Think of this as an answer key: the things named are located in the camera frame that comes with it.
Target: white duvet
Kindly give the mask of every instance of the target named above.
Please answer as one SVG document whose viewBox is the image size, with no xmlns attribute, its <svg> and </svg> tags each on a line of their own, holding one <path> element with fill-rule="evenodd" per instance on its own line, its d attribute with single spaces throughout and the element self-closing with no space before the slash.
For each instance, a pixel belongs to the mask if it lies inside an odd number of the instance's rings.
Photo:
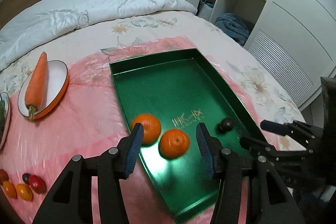
<svg viewBox="0 0 336 224">
<path fill-rule="evenodd" d="M 197 11 L 186 0 L 42 0 L 0 30 L 0 71 L 35 47 L 74 29 L 167 10 Z"/>
</svg>

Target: leafy green vegetable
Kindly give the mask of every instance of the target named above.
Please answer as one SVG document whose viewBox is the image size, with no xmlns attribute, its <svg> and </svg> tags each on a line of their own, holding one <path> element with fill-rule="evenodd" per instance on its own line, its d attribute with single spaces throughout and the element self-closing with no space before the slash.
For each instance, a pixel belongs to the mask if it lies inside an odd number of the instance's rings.
<svg viewBox="0 0 336 224">
<path fill-rule="evenodd" d="M 5 101 L 0 100 L 0 141 L 2 139 L 3 131 L 5 129 L 5 123 L 6 123 L 6 110 L 5 110 Z"/>
</svg>

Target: yellow cherry tomato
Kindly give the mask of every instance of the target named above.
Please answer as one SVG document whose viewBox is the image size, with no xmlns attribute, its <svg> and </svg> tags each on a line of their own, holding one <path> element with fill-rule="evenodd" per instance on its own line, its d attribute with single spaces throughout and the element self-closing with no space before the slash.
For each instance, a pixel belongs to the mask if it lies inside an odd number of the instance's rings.
<svg viewBox="0 0 336 224">
<path fill-rule="evenodd" d="M 17 194 L 20 198 L 26 201 L 32 201 L 33 200 L 33 193 L 28 185 L 26 184 L 18 184 L 16 186 Z"/>
<path fill-rule="evenodd" d="M 13 184 L 11 184 L 9 181 L 4 181 L 2 187 L 6 196 L 10 198 L 16 198 L 16 190 Z"/>
</svg>

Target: bed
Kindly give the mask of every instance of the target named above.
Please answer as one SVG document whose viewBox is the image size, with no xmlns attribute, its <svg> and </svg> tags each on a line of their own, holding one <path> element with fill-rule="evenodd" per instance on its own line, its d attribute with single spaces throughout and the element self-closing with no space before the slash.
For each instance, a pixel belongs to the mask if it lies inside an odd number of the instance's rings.
<svg viewBox="0 0 336 224">
<path fill-rule="evenodd" d="M 303 121 L 293 100 L 276 80 L 234 40 L 196 17 L 184 0 L 3 0 L 0 2 L 0 92 L 10 95 L 11 124 L 0 168 L 14 185 L 28 172 L 48 189 L 75 154 L 100 155 L 127 135 L 111 83 L 109 62 L 155 52 L 198 48 L 240 97 L 258 124 Z M 60 104 L 37 123 L 17 109 L 18 92 L 45 51 L 62 60 L 70 81 Z M 289 137 L 263 132 L 279 150 L 302 150 Z M 100 223 L 96 180 L 94 223 Z M 137 163 L 121 182 L 130 223 L 174 223 Z M 30 224 L 43 201 L 9 199 Z M 189 223 L 209 223 L 213 207 Z"/>
</svg>

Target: tangerine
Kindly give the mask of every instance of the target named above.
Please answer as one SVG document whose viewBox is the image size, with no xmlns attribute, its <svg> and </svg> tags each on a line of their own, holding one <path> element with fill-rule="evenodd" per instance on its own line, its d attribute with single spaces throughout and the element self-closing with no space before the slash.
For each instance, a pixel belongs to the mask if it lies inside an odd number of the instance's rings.
<svg viewBox="0 0 336 224">
<path fill-rule="evenodd" d="M 140 114 L 132 121 L 131 130 L 137 122 L 141 123 L 143 126 L 142 144 L 151 145 L 155 143 L 161 133 L 160 121 L 151 114 Z"/>
<path fill-rule="evenodd" d="M 160 140 L 160 151 L 166 159 L 175 159 L 187 152 L 190 139 L 186 133 L 179 129 L 166 131 Z"/>
</svg>

